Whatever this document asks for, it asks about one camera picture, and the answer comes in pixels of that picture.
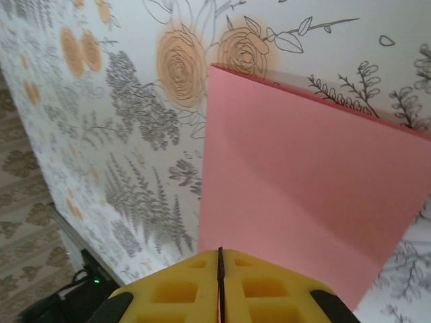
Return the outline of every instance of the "floral wallpaper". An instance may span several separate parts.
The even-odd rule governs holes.
[[[36,156],[60,213],[129,283],[196,253],[209,64],[431,135],[430,10],[0,0],[0,63],[34,150],[4,167],[20,176],[14,158],[31,169]],[[363,322],[425,322],[430,219],[425,204],[358,306]]]

